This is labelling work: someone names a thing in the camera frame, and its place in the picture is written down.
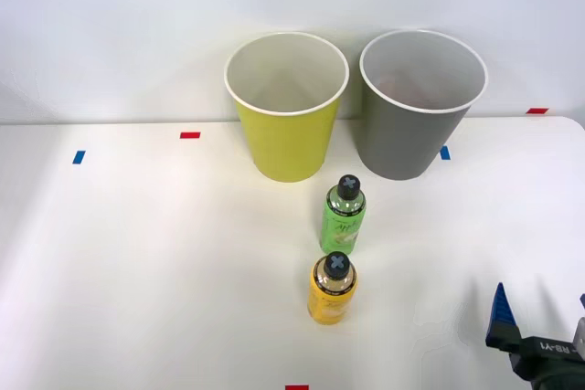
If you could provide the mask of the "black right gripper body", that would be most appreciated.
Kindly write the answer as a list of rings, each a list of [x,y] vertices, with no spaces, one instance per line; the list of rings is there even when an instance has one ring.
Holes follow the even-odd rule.
[[[584,388],[584,359],[569,342],[528,337],[509,358],[514,373],[534,390]]]

